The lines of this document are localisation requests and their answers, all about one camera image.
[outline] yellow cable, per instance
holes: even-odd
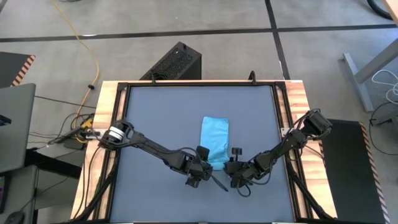
[[[95,54],[90,50],[90,48],[89,48],[83,41],[80,40],[79,34],[76,32],[75,28],[73,27],[72,23],[69,21],[68,17],[67,17],[67,16],[63,13],[63,11],[58,7],[57,3],[55,3],[54,0],[51,0],[51,2],[52,2],[52,4],[54,5],[54,7],[58,10],[58,12],[62,15],[63,19],[69,24],[71,30],[73,31],[73,33],[74,33],[75,36],[76,36],[77,41],[79,41],[79,43],[81,43],[81,44],[87,49],[87,51],[91,54],[91,56],[93,57],[93,60],[94,60],[94,62],[95,62],[95,66],[96,66],[96,69],[97,69],[97,73],[96,73],[96,75],[95,75],[95,78],[94,78],[93,82],[91,83],[91,85],[94,85],[94,84],[97,82],[97,79],[98,79],[98,77],[99,77],[99,75],[100,75],[100,66],[98,65],[98,60],[97,60]],[[87,99],[87,96],[88,96],[88,94],[90,93],[90,91],[91,91],[91,89],[89,88],[89,89],[87,90],[87,92],[86,92],[86,95],[85,95],[83,101],[82,101],[81,104],[80,104],[80,107],[79,107],[79,109],[78,109],[78,111],[77,111],[77,114],[76,114],[76,120],[75,120],[75,122],[74,122],[74,124],[73,124],[73,127],[74,127],[74,128],[77,127],[77,117],[79,117],[80,112],[81,112],[81,109],[82,109],[82,107],[84,106],[84,104],[85,104],[85,102],[86,102],[86,99]],[[77,141],[79,141],[79,142],[81,142],[81,143],[87,143],[87,141],[82,141],[82,140],[80,140],[80,139],[77,137],[77,135],[76,135],[76,139],[77,139]]]

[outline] black computer tower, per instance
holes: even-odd
[[[178,42],[140,80],[201,80],[201,53]]]

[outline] white cable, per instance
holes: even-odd
[[[391,74],[392,76],[394,76],[394,77],[396,78],[396,80],[397,80],[397,83],[391,84],[391,83],[385,83],[385,82],[374,81],[374,78],[376,77],[376,75],[380,74],[381,72],[387,72],[387,73]],[[387,99],[390,103],[393,103],[393,104],[395,104],[395,105],[398,105],[398,103],[396,103],[394,100],[391,100],[391,99],[388,97],[388,94],[389,94],[391,91],[393,92],[393,94],[394,94],[395,96],[398,96],[398,77],[397,77],[396,74],[394,74],[394,73],[392,73],[392,72],[390,72],[390,71],[388,71],[388,70],[380,70],[380,71],[376,72],[376,73],[372,76],[372,82],[378,83],[378,84],[382,84],[382,85],[389,85],[389,86],[392,86],[392,88],[391,88],[389,91],[387,91],[387,93],[386,93],[386,99]]]

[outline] orange and black striped tape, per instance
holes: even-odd
[[[22,66],[21,70],[18,72],[17,76],[15,77],[14,81],[12,81],[11,86],[18,86],[21,83],[21,81],[25,77],[28,69],[30,68],[30,66],[32,66],[35,58],[36,58],[35,55],[31,55],[27,58],[26,62]]]
[[[383,211],[384,219],[386,220],[386,224],[390,224],[390,218],[389,218],[388,212],[387,212],[386,201],[384,200],[383,192],[381,190],[381,185],[380,185],[380,181],[379,181],[379,176],[377,175],[376,165],[374,164],[373,155],[372,155],[371,147],[369,144],[368,134],[366,132],[365,125],[362,122],[359,122],[359,123],[362,128],[363,139],[364,139],[364,142],[366,145],[366,150],[368,152],[369,162],[371,164],[373,177],[374,177],[374,183],[376,184],[377,193],[379,194],[379,200],[380,200],[381,209]]]

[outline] blue cloth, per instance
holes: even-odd
[[[213,170],[224,169],[224,163],[229,160],[229,122],[226,118],[211,118],[205,116],[201,124],[200,145],[210,150],[208,162]]]

